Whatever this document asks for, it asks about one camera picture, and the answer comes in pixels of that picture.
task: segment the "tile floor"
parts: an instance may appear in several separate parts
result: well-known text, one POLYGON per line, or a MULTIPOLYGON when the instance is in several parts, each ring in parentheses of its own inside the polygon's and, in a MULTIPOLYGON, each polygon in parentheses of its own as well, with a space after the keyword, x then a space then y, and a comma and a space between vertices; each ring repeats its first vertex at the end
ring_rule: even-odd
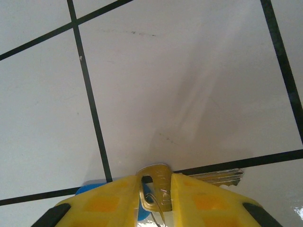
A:
POLYGON ((266 2, 3 0, 0 226, 154 163, 250 166, 238 192, 302 225, 303 4, 272 0, 290 70, 266 2))

